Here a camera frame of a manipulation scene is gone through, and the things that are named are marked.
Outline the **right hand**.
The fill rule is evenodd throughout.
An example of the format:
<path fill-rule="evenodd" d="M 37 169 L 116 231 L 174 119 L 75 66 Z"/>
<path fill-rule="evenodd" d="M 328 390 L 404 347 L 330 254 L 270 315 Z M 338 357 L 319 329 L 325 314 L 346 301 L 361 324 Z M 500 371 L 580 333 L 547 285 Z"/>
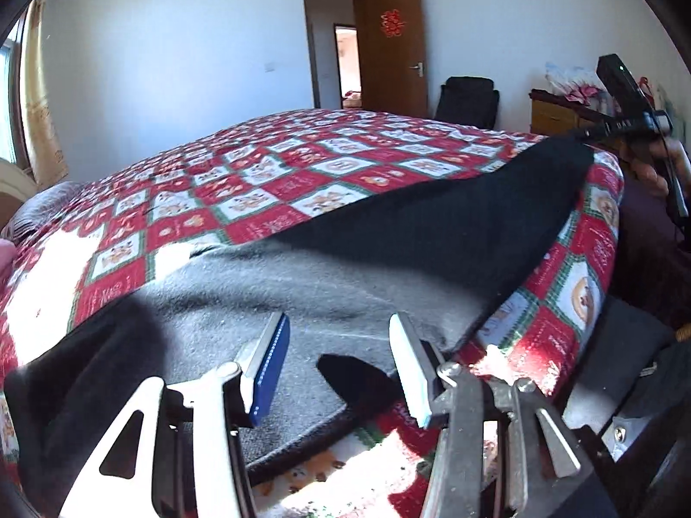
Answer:
<path fill-rule="evenodd" d="M 684 195 L 686 198 L 689 198 L 691 183 L 690 159 L 684 145 L 676 139 L 666 139 L 665 142 L 658 140 L 658 142 L 649 145 L 649 151 L 653 158 L 669 158 L 671 160 Z M 661 175 L 656 173 L 651 165 L 640 161 L 635 155 L 632 155 L 629 161 L 632 171 L 634 171 L 637 178 L 642 181 L 643 185 L 648 188 L 648 191 L 653 196 L 664 198 L 669 194 L 668 183 Z"/>

